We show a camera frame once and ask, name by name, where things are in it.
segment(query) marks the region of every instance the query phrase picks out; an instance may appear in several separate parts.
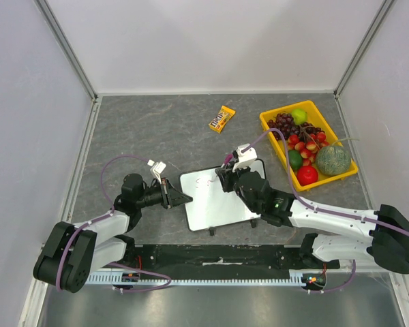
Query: floor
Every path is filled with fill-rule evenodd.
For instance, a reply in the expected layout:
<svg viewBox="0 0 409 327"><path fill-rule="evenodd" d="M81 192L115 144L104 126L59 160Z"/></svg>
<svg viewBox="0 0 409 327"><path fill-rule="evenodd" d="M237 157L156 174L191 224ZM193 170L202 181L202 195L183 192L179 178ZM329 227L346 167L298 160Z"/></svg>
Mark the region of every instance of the floor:
<svg viewBox="0 0 409 327"><path fill-rule="evenodd" d="M218 166L236 146L253 142L262 132L259 114L266 110L312 100L338 137L344 127L332 94L254 94L254 95L155 95L104 97L80 184L73 222L86 221L109 209L100 190L100 171L111 158L120 154L164 161L164 176L176 187L179 174ZM208 124L222 105L237 111L221 134ZM285 170L269 141L256 147L265 163L272 187L290 191ZM104 184L115 198L123 177L141 174L148 183L149 167L135 159L120 159L107 169ZM359 177L351 176L317 187L303 196L325 204L348 208L367 208ZM306 230L276 228L264 221L252 229L248 222L219 227L215 236L207 231L191 232L183 208L164 210L145 208L138 226L129 235L137 243L157 244L288 244L300 245Z"/></svg>
<svg viewBox="0 0 409 327"><path fill-rule="evenodd" d="M260 133L263 111L310 99L339 137L345 137L331 94L165 95L105 97L80 184L73 222L85 221L109 209L100 191L102 166L113 157L132 153L168 164L165 176L179 186L179 174L220 165L237 145ZM218 134L208 123L221 105L237 111ZM256 151L265 162L271 186L290 191L285 171L268 140ZM151 181L146 165L120 159L106 172L111 197L130 172ZM305 192L325 204L366 208L358 176ZM264 221L220 227L215 236L190 232L185 211L146 208L130 232L137 243L170 244L288 244L300 245L306 230L276 228ZM343 283L344 273L329 273L328 286ZM291 287L170 287L150 293L120 295L111 287L86 286L76 294L49 292L41 326L403 326L387 274L358 274L343 292L307 295Z"/></svg>

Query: cantaloupe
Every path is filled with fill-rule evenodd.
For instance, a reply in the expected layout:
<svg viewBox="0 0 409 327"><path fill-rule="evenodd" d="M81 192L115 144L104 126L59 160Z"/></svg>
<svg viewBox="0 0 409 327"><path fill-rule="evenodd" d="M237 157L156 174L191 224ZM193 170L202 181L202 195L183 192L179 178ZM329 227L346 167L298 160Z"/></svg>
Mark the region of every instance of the cantaloupe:
<svg viewBox="0 0 409 327"><path fill-rule="evenodd" d="M352 158L350 153L340 145L328 145L322 148L316 156L316 166L327 176L335 176L347 172Z"/></svg>

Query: white wall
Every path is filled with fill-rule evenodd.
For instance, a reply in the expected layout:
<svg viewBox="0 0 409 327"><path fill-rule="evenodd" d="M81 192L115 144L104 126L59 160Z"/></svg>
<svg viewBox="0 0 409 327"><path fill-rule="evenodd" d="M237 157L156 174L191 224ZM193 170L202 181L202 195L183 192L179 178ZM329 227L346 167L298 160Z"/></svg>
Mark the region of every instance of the white wall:
<svg viewBox="0 0 409 327"><path fill-rule="evenodd" d="M0 0L0 327L18 323L90 99L32 0Z"/></svg>
<svg viewBox="0 0 409 327"><path fill-rule="evenodd" d="M409 0L396 1L341 103L374 204L409 219Z"/></svg>
<svg viewBox="0 0 409 327"><path fill-rule="evenodd" d="M382 0L49 0L99 93L332 90Z"/></svg>

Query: tomato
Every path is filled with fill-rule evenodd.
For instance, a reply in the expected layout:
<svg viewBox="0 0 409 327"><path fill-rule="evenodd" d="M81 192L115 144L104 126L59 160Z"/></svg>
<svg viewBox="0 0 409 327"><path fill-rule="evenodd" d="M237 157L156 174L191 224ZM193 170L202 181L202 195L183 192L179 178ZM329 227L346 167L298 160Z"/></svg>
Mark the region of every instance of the tomato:
<svg viewBox="0 0 409 327"><path fill-rule="evenodd" d="M297 172L297 179L301 186L312 184L318 180L318 172L314 167L303 166Z"/></svg>

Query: yellow basket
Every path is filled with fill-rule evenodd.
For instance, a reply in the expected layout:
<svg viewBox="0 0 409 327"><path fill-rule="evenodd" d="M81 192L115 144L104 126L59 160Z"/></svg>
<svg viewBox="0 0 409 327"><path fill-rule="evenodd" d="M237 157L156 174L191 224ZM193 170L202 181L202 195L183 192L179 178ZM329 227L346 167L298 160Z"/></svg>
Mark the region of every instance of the yellow basket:
<svg viewBox="0 0 409 327"><path fill-rule="evenodd" d="M262 124L262 127L264 131L268 130L270 127L268 126L267 122L270 119L275 120L275 117L277 114L289 114L291 111L293 111L295 108L301 108L307 113L307 122L313 124L315 127L321 127L321 129L326 133L326 140L330 144L332 144L334 141L338 139L338 137L335 135L333 130L330 128L329 124L326 122L324 117L321 115L320 111L317 109L315 104L308 100L308 101L303 101L299 102L297 104L291 104L286 107L281 107L277 109L273 109L270 111L263 112L260 114L260 123ZM280 161L284 165L286 169L286 156L285 156L285 148L282 143L282 141L277 141L274 138L273 133L268 133L268 139L271 142L271 145L273 146L277 156L279 157ZM358 168L354 161L352 160L350 168L348 169L347 172L343 174L339 174L336 176L326 176L321 174L318 171L318 181L312 184L308 184L306 186L301 186L299 181L297 180L294 171L291 168L291 178L292 182L294 183L295 189L297 191L307 191L308 189L311 189L312 187L317 187L326 183L330 183L332 181L336 181L338 179L345 179L346 177L349 177L350 175L356 174L358 171Z"/></svg>

